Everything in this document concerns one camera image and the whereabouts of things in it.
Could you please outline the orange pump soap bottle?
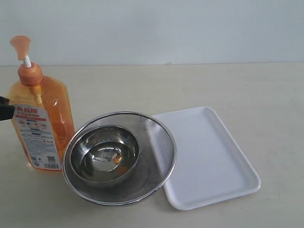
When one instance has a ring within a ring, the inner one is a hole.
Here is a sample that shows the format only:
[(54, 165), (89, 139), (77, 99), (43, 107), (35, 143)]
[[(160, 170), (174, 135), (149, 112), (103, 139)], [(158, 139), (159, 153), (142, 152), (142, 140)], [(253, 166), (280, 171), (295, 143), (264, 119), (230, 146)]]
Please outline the orange pump soap bottle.
[(10, 40), (22, 64), (19, 81), (7, 93), (15, 110), (11, 120), (23, 151), (35, 169), (61, 171), (62, 157), (75, 132), (67, 87), (44, 75), (29, 58), (30, 38)]

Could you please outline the small stainless steel bowl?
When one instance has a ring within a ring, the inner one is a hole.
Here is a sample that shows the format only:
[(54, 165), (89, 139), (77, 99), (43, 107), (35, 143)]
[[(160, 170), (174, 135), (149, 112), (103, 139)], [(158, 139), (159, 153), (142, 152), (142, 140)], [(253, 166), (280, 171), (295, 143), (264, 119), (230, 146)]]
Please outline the small stainless steel bowl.
[(140, 155), (138, 139), (130, 130), (103, 125), (77, 137), (69, 160), (73, 171), (87, 185), (106, 188), (128, 179)]

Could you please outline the steel mesh colander basket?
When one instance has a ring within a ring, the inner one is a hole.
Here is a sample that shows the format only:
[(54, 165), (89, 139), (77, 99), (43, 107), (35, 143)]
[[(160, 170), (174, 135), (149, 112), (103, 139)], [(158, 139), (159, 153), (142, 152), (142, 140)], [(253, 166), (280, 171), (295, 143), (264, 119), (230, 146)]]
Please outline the steel mesh colander basket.
[[(131, 176), (106, 188), (87, 185), (73, 171), (69, 160), (77, 137), (103, 125), (118, 125), (130, 130), (138, 139), (141, 150)], [(112, 112), (90, 120), (74, 133), (63, 155), (62, 172), (68, 186), (81, 198), (103, 206), (124, 206), (140, 202), (160, 189), (172, 174), (176, 158), (174, 138), (159, 120), (137, 112)]]

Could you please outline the white rectangular plastic tray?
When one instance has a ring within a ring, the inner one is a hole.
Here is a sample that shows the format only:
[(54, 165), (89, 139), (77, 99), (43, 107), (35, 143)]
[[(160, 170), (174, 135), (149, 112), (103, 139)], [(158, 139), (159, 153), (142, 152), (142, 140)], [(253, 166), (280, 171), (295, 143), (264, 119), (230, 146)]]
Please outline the white rectangular plastic tray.
[(261, 180), (217, 113), (199, 106), (156, 114), (172, 133), (177, 161), (164, 189), (178, 210), (257, 192)]

